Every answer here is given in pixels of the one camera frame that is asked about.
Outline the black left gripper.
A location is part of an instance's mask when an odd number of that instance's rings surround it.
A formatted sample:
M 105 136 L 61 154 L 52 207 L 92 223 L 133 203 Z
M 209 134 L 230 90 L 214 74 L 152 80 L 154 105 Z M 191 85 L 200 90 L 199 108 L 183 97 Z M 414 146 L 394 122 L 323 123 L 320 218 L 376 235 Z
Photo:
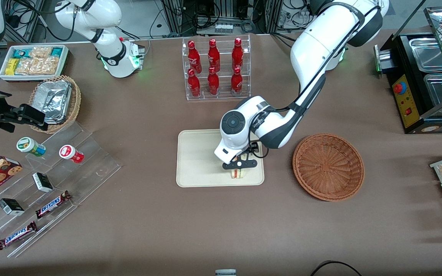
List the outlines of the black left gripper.
M 249 146 L 241 153 L 241 160 L 247 161 L 249 159 L 261 159 L 262 157 L 262 144 L 250 143 Z

